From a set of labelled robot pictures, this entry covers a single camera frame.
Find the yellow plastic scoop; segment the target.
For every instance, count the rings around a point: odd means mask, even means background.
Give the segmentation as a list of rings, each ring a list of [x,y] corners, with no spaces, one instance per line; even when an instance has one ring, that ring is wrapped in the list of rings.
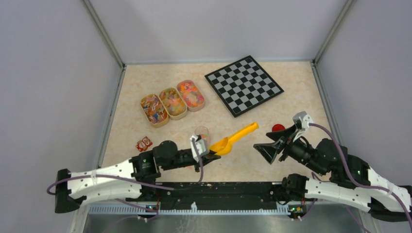
[[[248,134],[254,132],[256,129],[259,128],[257,122],[253,122],[246,127],[240,129],[236,133],[232,134],[231,136],[225,137],[219,142],[211,145],[209,150],[214,152],[215,155],[223,156],[227,155],[231,152],[233,148],[233,144],[242,139],[243,137],[247,136]]]

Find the clear glass jar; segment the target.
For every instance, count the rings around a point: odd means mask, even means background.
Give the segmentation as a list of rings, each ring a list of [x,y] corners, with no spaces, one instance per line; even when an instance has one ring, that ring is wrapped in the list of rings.
[[[210,147],[210,134],[207,127],[199,126],[195,129],[194,133],[204,139],[207,143],[207,147]]]

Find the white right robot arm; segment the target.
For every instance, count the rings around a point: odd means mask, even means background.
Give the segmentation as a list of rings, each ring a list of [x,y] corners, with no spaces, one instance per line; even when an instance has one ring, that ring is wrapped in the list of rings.
[[[272,164],[292,158],[317,175],[330,175],[327,182],[299,174],[282,180],[280,199],[321,199],[355,207],[373,218],[386,222],[411,222],[412,187],[395,185],[377,174],[361,158],[348,154],[348,149],[324,138],[316,147],[300,136],[294,140],[297,127],[267,133],[272,143],[254,144],[264,159]]]

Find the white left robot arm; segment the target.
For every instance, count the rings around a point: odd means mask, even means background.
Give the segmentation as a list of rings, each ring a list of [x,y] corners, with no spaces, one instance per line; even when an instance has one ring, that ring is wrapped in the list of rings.
[[[80,207],[103,200],[138,199],[151,200],[161,186],[155,181],[162,170],[193,166],[197,172],[203,166],[221,156],[206,148],[206,141],[193,138],[190,148],[179,150],[173,141],[163,141],[152,150],[144,151],[121,163],[90,171],[57,172],[54,192],[54,211],[69,213]]]

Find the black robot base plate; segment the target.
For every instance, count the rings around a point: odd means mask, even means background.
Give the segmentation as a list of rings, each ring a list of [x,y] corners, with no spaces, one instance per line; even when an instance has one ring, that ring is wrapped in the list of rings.
[[[166,189],[142,187],[136,202],[158,203],[161,210],[186,210],[193,203],[199,210],[275,210],[278,204],[308,201],[273,182],[165,182]]]

